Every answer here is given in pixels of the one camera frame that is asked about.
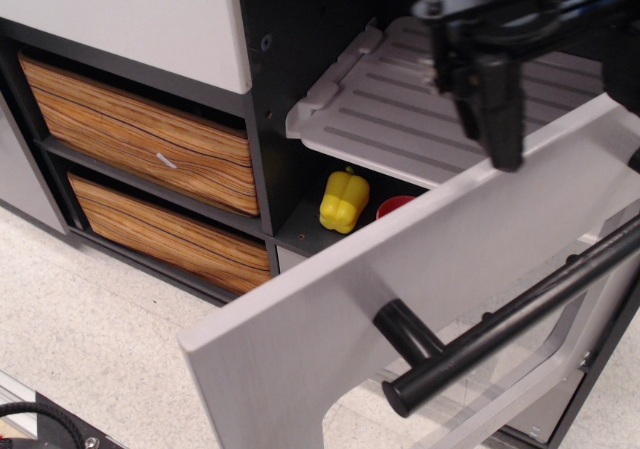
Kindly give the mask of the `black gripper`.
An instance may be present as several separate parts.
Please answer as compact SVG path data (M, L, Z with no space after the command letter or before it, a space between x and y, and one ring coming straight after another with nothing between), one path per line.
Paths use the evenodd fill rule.
M434 82L449 94L467 138L494 168L523 164L521 64L605 35L604 91L639 111L639 0L418 0L412 13L433 32Z

